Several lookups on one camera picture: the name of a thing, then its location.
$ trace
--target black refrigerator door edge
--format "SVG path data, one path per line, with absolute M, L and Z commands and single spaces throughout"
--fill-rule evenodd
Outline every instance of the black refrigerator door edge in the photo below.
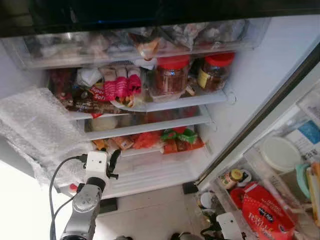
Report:
M 0 38 L 307 14 L 319 0 L 0 0 Z
M 264 105 L 249 124 L 235 137 L 227 148 L 195 181 L 199 185 L 267 116 L 271 111 L 305 78 L 305 76 L 320 62 L 320 43 L 280 87 L 273 97 Z

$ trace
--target sauce jar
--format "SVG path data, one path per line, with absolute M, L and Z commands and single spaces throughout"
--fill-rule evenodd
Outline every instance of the sauce jar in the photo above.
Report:
M 198 73 L 199 86 L 207 92 L 223 89 L 230 75 L 234 58 L 234 52 L 206 56 Z
M 155 87 L 157 94 L 178 94 L 188 82 L 189 56 L 160 57 L 157 59 Z
M 238 181 L 243 177 L 243 172 L 237 168 L 232 169 L 230 172 L 226 172 L 224 175 L 220 176 L 220 181 L 225 189 L 231 189 L 234 187 Z

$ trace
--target white plate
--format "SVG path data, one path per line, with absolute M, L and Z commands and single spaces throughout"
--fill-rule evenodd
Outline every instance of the white plate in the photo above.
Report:
M 131 111 L 131 112 L 146 112 L 147 111 L 147 107 L 146 105 L 140 105 L 140 106 L 135 106 L 135 107 L 128 107 L 125 106 L 119 102 L 117 102 L 116 100 L 114 101 L 110 101 L 110 103 L 115 106 L 118 109 L 122 109 L 122 110 L 126 110 L 126 111 Z

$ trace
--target floor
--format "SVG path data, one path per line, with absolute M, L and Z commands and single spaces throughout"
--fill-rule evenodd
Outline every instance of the floor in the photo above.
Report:
M 168 240 L 173 233 L 199 235 L 206 225 L 193 194 L 184 195 L 182 186 L 121 197 L 118 210 L 96 219 L 93 240 L 130 236 L 134 240 Z
M 0 159 L 1 239 L 47 240 L 51 223 L 48 188 Z M 68 197 L 52 193 L 54 209 Z M 56 218 L 59 237 L 71 215 L 69 203 Z M 168 240 L 172 233 L 199 235 L 207 225 L 195 197 L 184 195 L 182 186 L 168 187 L 118 199 L 118 210 L 99 215 L 93 240 L 114 240 L 131 236 L 134 240 Z

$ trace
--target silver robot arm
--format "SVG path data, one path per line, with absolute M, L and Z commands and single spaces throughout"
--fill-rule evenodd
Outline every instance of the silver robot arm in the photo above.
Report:
M 120 153 L 120 150 L 116 150 L 110 159 L 103 151 L 88 153 L 85 166 L 86 183 L 72 201 L 72 214 L 60 240 L 93 239 L 102 193 L 108 188 L 109 178 L 118 179 L 118 175 L 113 171 Z

